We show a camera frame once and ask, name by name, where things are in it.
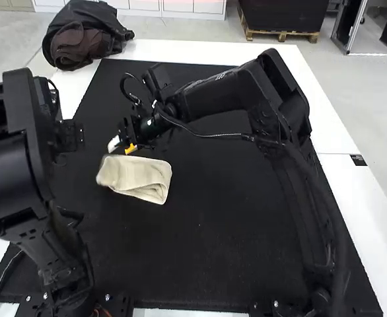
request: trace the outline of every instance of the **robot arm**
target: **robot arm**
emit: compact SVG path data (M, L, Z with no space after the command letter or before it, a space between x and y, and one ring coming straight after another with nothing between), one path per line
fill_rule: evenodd
M0 238L38 266L52 316L89 316L94 279L87 247L54 204L49 180L58 154L75 151L83 129L62 120L58 91L28 69L0 84Z
M125 90L125 80L131 77L127 74L120 83L123 95L133 102L135 109L135 115L125 118L124 124L120 125L118 134L118 145L125 147L126 154L141 147L153 146L157 137L174 127L183 127L199 137L252 141L274 166L278 166L276 169L292 166L289 160L293 160L297 168L290 168L290 173L296 179L304 178L305 184L314 188L322 199L329 201L330 195L322 189L302 154L302 148L309 143L311 133L308 101L275 49L263 52L257 59L240 67L189 83L177 90L166 73L165 65L155 65L142 77L143 84L152 95L151 101L154 100L152 114L142 107L139 98ZM205 116L233 110L247 111L252 133L203 135L187 124ZM304 251L312 243L306 232L305 238L308 240L301 242L301 246L302 253L307 254L304 255L304 266L312 272L309 279L312 280L309 284L312 309L297 312L291 307L284 310L279 307L275 315L341 316L346 288L345 233L341 216L331 207L326 212L316 211L320 213L317 215L310 211L309 205L302 209L306 210L300 211L300 217L304 220L297 222L298 229L301 226L298 223L311 219L314 219L314 223L330 224L320 231L321 239L327 246L325 264L314 263L313 256L309 256L312 250ZM294 215L293 218L296 222L298 216Z
M140 109L136 96L126 93ZM150 145L156 137L174 127L166 114L179 122L189 123L205 116L245 110L253 135L268 141L290 141L300 145L311 132L308 102L278 52L267 50L244 65L195 81L175 90L165 71L158 64L143 75L143 82L159 105L153 115L139 111L131 124L121 129L124 146Z

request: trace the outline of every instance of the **black jacket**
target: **black jacket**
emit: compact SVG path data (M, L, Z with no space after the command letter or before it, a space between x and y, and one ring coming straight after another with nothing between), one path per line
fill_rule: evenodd
M123 43L134 36L107 3L71 0L48 26L42 52L52 66L73 71L93 58L121 53Z

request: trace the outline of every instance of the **black mat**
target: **black mat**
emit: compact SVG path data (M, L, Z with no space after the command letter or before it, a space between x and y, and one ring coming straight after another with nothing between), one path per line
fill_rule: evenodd
M270 163L253 144L180 132L166 152L138 153L172 165L164 206L96 184L106 144L129 110L120 78L125 72L140 76L151 65L101 62L75 115L85 125L86 149L68 155L67 166L55 175L57 204L85 213L79 230L90 250L97 287L107 293L124 289L137 306L147 307L246 311L254 301L305 300L295 224ZM179 85L228 68L168 64ZM242 112L204 118L195 126L206 132L249 130ZM316 165L325 179L318 159ZM9 248L0 269L13 252ZM349 266L348 313L380 311L350 238ZM25 258L0 300L19 301L38 290L35 265Z

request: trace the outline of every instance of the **beige cloth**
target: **beige cloth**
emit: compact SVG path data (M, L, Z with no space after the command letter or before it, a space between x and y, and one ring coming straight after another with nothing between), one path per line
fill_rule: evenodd
M127 155L102 159L96 182L116 193L162 205L166 202L172 167L164 160Z

